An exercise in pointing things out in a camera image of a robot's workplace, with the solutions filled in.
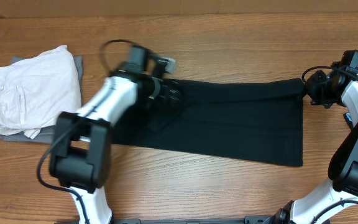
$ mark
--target gray fabric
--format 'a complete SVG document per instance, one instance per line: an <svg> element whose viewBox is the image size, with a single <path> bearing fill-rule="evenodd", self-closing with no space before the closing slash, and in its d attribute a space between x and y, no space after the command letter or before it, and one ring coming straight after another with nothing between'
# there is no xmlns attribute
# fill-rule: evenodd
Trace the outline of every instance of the gray fabric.
<svg viewBox="0 0 358 224"><path fill-rule="evenodd" d="M75 68L78 73L78 82L80 83L80 91L81 91L81 99L82 99L82 76L83 76L83 64L82 64L82 56L74 56ZM11 60L11 65L25 58L14 56ZM0 134L0 139L4 141L17 141L17 142L41 142L50 144L53 140L53 134L55 132L55 126L49 126L42 128L40 133L34 138L28 138L24 135L23 132L12 134L10 136L5 136Z"/></svg>

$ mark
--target wooden table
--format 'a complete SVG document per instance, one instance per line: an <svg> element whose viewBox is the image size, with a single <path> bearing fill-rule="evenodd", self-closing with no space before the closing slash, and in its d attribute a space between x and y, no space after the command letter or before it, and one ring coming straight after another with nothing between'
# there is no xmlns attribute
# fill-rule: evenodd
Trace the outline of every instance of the wooden table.
<svg viewBox="0 0 358 224"><path fill-rule="evenodd" d="M66 44L84 56L84 102L106 72L99 46L134 40L177 59L172 78L215 83L272 82L300 77L358 49L358 13L0 19L0 67L14 55L34 57ZM115 65L127 48L107 49ZM129 146L112 147L106 184L116 218L239 218L271 215L327 177L330 159L349 133L340 106L305 98L301 168ZM35 168L47 145L0 140L0 223L53 223L78 217L68 194L42 187ZM43 176L56 184L47 174ZM358 206L333 223L358 223Z"/></svg>

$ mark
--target cable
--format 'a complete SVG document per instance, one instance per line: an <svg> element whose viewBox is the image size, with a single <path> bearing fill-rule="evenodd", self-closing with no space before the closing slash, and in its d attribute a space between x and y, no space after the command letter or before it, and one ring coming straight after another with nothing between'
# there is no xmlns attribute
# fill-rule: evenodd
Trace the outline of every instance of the cable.
<svg viewBox="0 0 358 224"><path fill-rule="evenodd" d="M323 211L321 211L320 213L318 213L317 216L315 216L315 217L312 219L312 221L311 221L310 224L315 224L315 223L317 222L317 220L318 220L319 218L321 218L325 213L329 212L331 209L333 209L333 208L335 208L335 207L337 207L337 206L339 206L339 205L344 206L345 203L358 204L358 201L356 201L356 200L341 200L340 202L336 202L336 203L334 203L334 204L332 204L332 205L326 207L326 208L325 208Z"/></svg>
<svg viewBox="0 0 358 224"><path fill-rule="evenodd" d="M339 72L339 73L342 73L342 74L344 74L344 75L347 75L348 77L350 77L350 78L352 78L352 79L358 81L358 77L357 77L357 76L355 76L355 75L353 75L353 74L351 74L351 73L349 73L349 72L347 72L347 71L341 70L341 68L334 68L334 67L330 67L330 66L315 66L315 67L311 67L311 68L307 69L305 72L303 72L303 74L302 74L302 81L303 81L303 83L306 83L305 75L306 75L308 72L310 72L310 71L312 71L312 70L314 70L314 69L331 69L331 70L337 71L337 72Z"/></svg>
<svg viewBox="0 0 358 224"><path fill-rule="evenodd" d="M137 45L137 43L130 41L130 40L123 40L123 39L117 39L117 40L109 40L106 43L102 44L99 48L99 60L100 63L102 64L102 66L104 67L104 69L106 69L106 71L110 72L111 68L109 67L109 64L106 61L106 58L104 57L104 50L106 49L106 47L111 44L111 43L115 43L115 42L123 42L123 43L128 43L128 44L132 44L132 45Z"/></svg>
<svg viewBox="0 0 358 224"><path fill-rule="evenodd" d="M111 92L115 89L115 83L114 86L112 86L112 88L109 89L109 91L104 95L104 97L98 102L96 103L91 110L89 110L81 119L79 119L75 124L73 124L70 128L68 128L65 132L63 132L54 142L53 144L44 152L44 154L42 155L41 159L39 160L38 166L37 166L37 179L38 181L44 186L47 187L49 189L53 189L53 190L59 190L62 192L68 192L71 193L73 195L75 195L77 197L77 200L80 201L81 204L81 209L84 215L84 219L85 219L85 224L90 224L90 220L86 214L86 209L85 209L85 204L84 201L81 197L81 195L76 192L75 190L69 189L69 188L64 188L64 187L58 187L58 186L54 186L54 185L50 185L47 184L44 180L42 180L41 178L41 167L42 164L44 163L44 160L47 158L47 156L56 148L56 146L60 143L60 141L62 141L65 137L67 137L69 134L71 134L72 131L74 131L80 124L82 124L84 121L86 121L86 117L89 116L91 113L93 113L95 111L95 109L100 106L105 100L106 98L111 94Z"/></svg>

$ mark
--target folded white shirt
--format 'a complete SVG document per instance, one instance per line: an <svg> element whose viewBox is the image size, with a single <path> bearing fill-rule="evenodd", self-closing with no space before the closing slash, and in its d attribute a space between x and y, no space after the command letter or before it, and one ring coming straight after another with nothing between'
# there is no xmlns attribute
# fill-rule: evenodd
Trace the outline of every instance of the folded white shirt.
<svg viewBox="0 0 358 224"><path fill-rule="evenodd" d="M81 107L80 85L67 46L0 68L0 134L33 139L62 111Z"/></svg>

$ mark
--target black cable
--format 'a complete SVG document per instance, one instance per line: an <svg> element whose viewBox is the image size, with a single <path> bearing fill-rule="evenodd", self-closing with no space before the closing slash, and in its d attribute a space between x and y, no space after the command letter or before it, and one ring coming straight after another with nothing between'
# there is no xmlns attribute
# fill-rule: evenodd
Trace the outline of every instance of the black cable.
<svg viewBox="0 0 358 224"><path fill-rule="evenodd" d="M104 57L104 50L106 49L106 47L111 44L111 43L115 43L115 42L123 42L123 43L128 43L128 44L132 44L132 45L137 45L137 43L130 41L130 40L123 40L123 39L117 39L117 40L109 40L106 43L102 44L102 46L100 46L99 48L99 60L100 63L102 64L102 66L104 67L104 69L106 69L106 71L110 72L111 68L109 67L109 64L106 61L106 58Z"/></svg>
<svg viewBox="0 0 358 224"><path fill-rule="evenodd" d="M358 81L358 76L353 75L353 74L351 74L351 73L349 73L349 72L347 72L347 71L341 70L341 68L334 68L334 67L330 67L330 66L315 66L315 67L311 67L311 68L307 69L305 72L303 72L301 78L302 78L303 83L306 83L305 75L306 75L308 72L310 72L310 71L312 71L312 70L314 70L314 69L331 69L331 70L337 71L337 72L339 72L339 73L342 73L342 74L344 74L344 75L347 75L348 77L350 77L350 78L352 78L352 79Z"/></svg>
<svg viewBox="0 0 358 224"><path fill-rule="evenodd" d="M47 184L44 180L42 180L41 178L41 167L42 164L44 163L44 160L47 158L47 156L56 148L56 146L60 143L60 141L62 141L65 137L67 137L69 134L71 134L72 131L74 131L80 124L82 124L84 121L86 121L86 117L89 116L91 113L93 113L95 111L95 109L100 106L105 100L106 98L111 94L111 92L115 89L115 86L113 86L112 88L109 89L109 92L107 94L104 95L104 97L98 102L96 103L91 110L89 110L81 119L79 119L75 124L73 124L70 128L68 128L65 132L63 132L54 142L53 144L44 152L44 154L42 155L41 159L39 160L38 166L37 166L37 179L38 181L44 186L47 187L49 189L53 189L53 190L59 190L62 192L68 192L71 193L73 195L75 195L77 197L77 199L80 201L81 204L81 209L84 215L84 219L85 219L85 224L90 224L90 220L86 214L86 209L85 209L85 204L84 201L81 197L81 195L76 192L75 190L69 189L69 188L64 188L64 187L58 187L58 186L54 186L54 185L50 185Z"/></svg>
<svg viewBox="0 0 358 224"><path fill-rule="evenodd" d="M312 219L312 221L311 221L310 224L315 224L315 223L317 222L317 220L318 220L319 218L321 218L325 213L329 212L331 209L333 209L333 208L335 208L335 207L337 207L337 206L339 206L339 205L344 206L345 203L358 204L358 201L356 201L356 200L341 200L340 202L336 202L336 203L334 203L334 204L332 204L332 205L326 207L326 208L325 208L323 211L321 211L320 213L318 213L317 216L315 216L315 217Z"/></svg>

